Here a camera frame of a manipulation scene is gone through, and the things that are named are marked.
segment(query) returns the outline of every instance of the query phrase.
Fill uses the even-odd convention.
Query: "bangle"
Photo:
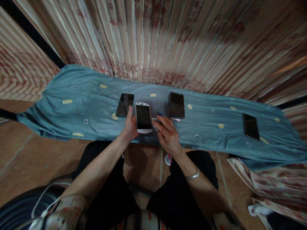
[[[187,179],[187,180],[192,180],[192,179],[195,179],[196,177],[198,177],[198,175],[199,175],[199,168],[197,167],[197,172],[193,175],[193,176],[190,176],[190,177],[186,177],[185,176],[185,178]]]

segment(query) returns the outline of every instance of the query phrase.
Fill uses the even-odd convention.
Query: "person's right hand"
[[[176,158],[183,152],[179,143],[178,132],[176,131],[174,124],[166,117],[157,116],[157,119],[163,124],[159,124],[153,121],[153,124],[157,127],[159,142],[163,149],[168,152],[172,157]]]

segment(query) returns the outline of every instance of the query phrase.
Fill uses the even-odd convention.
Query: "phone screen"
[[[170,93],[169,116],[174,118],[185,117],[185,101],[182,94]]]
[[[133,106],[134,95],[133,94],[122,94],[118,103],[116,116],[127,117],[129,105]]]
[[[136,105],[137,129],[152,129],[149,106]]]
[[[245,135],[259,141],[260,137],[256,118],[247,114],[243,114],[243,122]]]

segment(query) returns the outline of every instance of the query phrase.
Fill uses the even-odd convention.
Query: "tiled floor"
[[[0,108],[21,112],[33,103],[0,100]],[[8,121],[0,124],[0,206],[50,179],[72,172],[89,141],[68,142],[43,138],[23,124]],[[227,162],[228,154],[209,152],[216,164],[219,192],[247,230],[262,230],[257,217],[247,211],[252,191]],[[127,181],[156,191],[170,175],[160,146],[130,144],[125,152],[124,176]],[[136,193],[139,206],[146,208],[149,198]]]

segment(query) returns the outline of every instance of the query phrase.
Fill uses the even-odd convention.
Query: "shoe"
[[[172,163],[172,156],[168,153],[164,158],[165,163],[170,166]]]

